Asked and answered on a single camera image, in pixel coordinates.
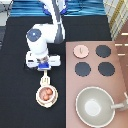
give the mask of stove burner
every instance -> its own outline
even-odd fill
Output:
[[[75,72],[79,76],[88,76],[90,74],[91,68],[86,62],[79,62],[75,66]]]
[[[100,63],[98,70],[103,76],[112,76],[115,72],[114,66],[109,62]]]
[[[111,49],[106,45],[99,45],[96,48],[96,54],[102,58],[106,58],[111,55]]]

